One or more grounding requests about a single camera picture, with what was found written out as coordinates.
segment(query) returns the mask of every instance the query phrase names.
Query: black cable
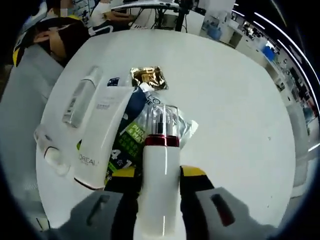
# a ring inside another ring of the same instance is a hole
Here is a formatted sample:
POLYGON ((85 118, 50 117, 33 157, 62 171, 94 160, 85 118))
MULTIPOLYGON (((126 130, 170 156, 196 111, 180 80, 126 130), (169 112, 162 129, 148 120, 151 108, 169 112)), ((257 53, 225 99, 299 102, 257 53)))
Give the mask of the black cable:
POLYGON ((151 26, 150 29, 152 29, 155 25, 156 25, 156 22, 157 22, 157 11, 155 9, 154 10, 154 24, 151 26))
POLYGON ((184 15, 184 20, 185 20, 185 26, 183 27, 185 28, 185 32, 188 33, 187 15, 184 15))
POLYGON ((136 18, 134 19, 134 21, 132 22, 131 26, 136 22, 136 20, 138 19, 138 17, 140 16, 140 14, 143 12, 144 8, 141 8, 138 12, 138 15, 136 16, 136 18))
POLYGON ((163 17, 165 16, 165 13, 166 13, 167 9, 164 10, 164 12, 162 12, 162 9, 159 9, 159 16, 158 18, 156 19, 156 22, 158 22, 159 18, 160 18, 160 14, 161 14, 161 17, 162 17, 162 20, 160 22, 160 26, 158 25, 157 27, 160 28, 161 27, 161 24, 162 24, 162 21, 164 20, 163 17))

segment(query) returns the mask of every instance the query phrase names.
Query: desk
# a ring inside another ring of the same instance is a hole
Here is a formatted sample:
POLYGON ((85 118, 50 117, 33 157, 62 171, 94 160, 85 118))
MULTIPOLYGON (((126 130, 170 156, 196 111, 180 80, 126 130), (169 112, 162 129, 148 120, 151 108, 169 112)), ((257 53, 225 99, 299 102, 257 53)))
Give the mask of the desk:
MULTIPOLYGON (((140 8, 132 8, 131 12, 134 15, 137 15, 140 8)), ((175 15, 178 16, 177 12, 173 10, 165 11, 166 15, 175 15)), ((186 18, 183 20, 183 26, 187 26, 187 31, 189 34, 199 35, 202 24, 204 22, 205 16, 190 10, 189 14, 186 15, 186 18)), ((155 23, 155 11, 153 9, 145 9, 141 15, 135 21, 135 24, 141 25, 143 27, 151 28, 155 23)), ((186 32, 186 29, 182 27, 182 33, 186 32)))
MULTIPOLYGON (((169 90, 160 94, 199 124, 181 151, 181 164, 206 171, 214 186, 245 203, 258 223, 279 225, 294 182, 295 144, 287 110, 262 67, 223 44, 176 31, 128 30, 90 38, 61 73, 41 119, 71 163, 89 116, 78 129, 63 124, 62 116, 92 65, 104 69, 102 81, 128 76, 132 67, 161 66, 169 90)), ((53 228, 91 192, 73 181, 73 173, 71 167, 66 178, 55 175, 37 149, 39 193, 53 228)), ((172 239, 185 239, 181 215, 177 221, 172 239)))

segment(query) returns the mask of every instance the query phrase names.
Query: clear plastic packaging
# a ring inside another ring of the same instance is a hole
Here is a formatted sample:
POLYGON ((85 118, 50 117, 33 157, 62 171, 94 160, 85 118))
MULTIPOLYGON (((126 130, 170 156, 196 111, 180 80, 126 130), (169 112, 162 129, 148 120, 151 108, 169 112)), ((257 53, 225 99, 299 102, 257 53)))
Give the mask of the clear plastic packaging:
MULTIPOLYGON (((146 128, 147 122, 147 115, 148 115, 148 108, 152 105, 157 104, 166 104, 169 105, 170 103, 161 97, 157 92, 146 92, 146 105, 144 109, 140 113, 140 115, 135 119, 135 123, 142 127, 143 129, 146 128)), ((178 117, 174 119, 174 124, 178 125, 179 130, 179 139, 180 139, 180 148, 182 149, 187 141, 192 137, 192 135, 196 132, 198 128, 198 124, 194 120, 187 120, 185 114, 178 110, 178 117)))
POLYGON ((81 125, 102 73, 98 66, 93 66, 88 75, 80 81, 62 117, 64 123, 74 128, 81 125))
POLYGON ((179 138, 179 110, 176 106, 155 104, 148 109, 146 136, 161 135, 179 138))

